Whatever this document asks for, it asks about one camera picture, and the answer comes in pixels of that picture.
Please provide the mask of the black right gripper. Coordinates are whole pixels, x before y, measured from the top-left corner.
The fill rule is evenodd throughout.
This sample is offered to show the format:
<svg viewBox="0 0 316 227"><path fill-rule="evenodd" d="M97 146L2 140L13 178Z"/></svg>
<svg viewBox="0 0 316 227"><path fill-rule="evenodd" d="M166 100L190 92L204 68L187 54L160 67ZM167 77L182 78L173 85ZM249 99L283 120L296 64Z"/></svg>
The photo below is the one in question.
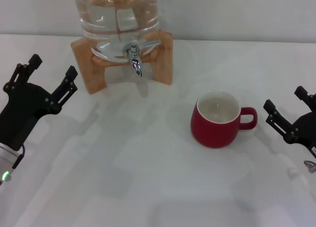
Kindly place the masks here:
<svg viewBox="0 0 316 227"><path fill-rule="evenodd" d="M294 94L312 112L299 117L291 124L277 111L272 101L268 99L263 106L264 110L269 114L266 123L278 132L286 143L303 145L313 157L316 157L316 95L309 95L302 86L298 86Z"/></svg>

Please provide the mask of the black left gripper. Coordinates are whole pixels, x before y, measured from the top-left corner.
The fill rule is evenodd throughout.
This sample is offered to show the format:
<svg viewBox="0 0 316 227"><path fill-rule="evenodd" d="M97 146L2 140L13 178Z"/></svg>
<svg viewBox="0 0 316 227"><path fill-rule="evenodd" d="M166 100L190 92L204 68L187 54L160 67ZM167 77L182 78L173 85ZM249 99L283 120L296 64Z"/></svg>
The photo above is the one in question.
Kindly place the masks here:
<svg viewBox="0 0 316 227"><path fill-rule="evenodd" d="M78 75L74 66L69 67L52 94L40 86L27 83L41 64L42 59L38 54L34 54L28 64L18 63L9 82L3 87L9 100L0 113L0 142L15 151L22 147L39 119L60 113L63 105L78 89L74 83Z"/></svg>

